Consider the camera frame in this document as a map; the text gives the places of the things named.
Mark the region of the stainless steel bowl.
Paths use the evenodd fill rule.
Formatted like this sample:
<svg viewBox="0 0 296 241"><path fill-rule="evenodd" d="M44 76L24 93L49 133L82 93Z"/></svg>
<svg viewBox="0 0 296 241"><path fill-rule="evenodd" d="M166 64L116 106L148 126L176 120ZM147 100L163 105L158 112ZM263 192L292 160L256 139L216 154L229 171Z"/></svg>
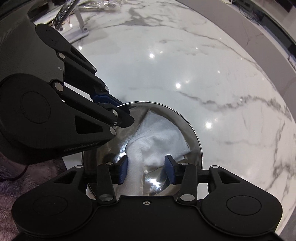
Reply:
<svg viewBox="0 0 296 241"><path fill-rule="evenodd" d="M178 187L169 184L165 156L175 161L203 166L200 141L190 123L172 108L160 103L134 101L123 104L134 118L128 128L116 127L116 136L107 144L82 155L87 172L93 174L103 163L118 163L128 157L127 177L114 185L116 197L174 195Z"/></svg>

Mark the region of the white paper towel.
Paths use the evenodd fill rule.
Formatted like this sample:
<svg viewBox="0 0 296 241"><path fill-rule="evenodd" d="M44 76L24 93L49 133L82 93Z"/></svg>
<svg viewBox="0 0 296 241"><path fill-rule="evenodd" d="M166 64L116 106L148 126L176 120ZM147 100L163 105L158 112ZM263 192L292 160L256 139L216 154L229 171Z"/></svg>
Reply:
<svg viewBox="0 0 296 241"><path fill-rule="evenodd" d="M189 145L177 126L149 110L126 145L127 176L117 187L116 195L142 196L162 190L166 177L161 177L160 168L165 164L165 156L180 161L189 152Z"/></svg>

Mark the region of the white phone stand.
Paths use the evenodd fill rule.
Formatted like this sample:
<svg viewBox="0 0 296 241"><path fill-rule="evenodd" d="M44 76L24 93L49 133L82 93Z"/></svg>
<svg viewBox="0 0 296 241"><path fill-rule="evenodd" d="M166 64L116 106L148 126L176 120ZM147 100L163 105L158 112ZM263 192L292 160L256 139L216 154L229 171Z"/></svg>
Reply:
<svg viewBox="0 0 296 241"><path fill-rule="evenodd" d="M69 42L74 43L89 35L88 27L82 19L79 8L74 8L74 22L64 23L58 32Z"/></svg>

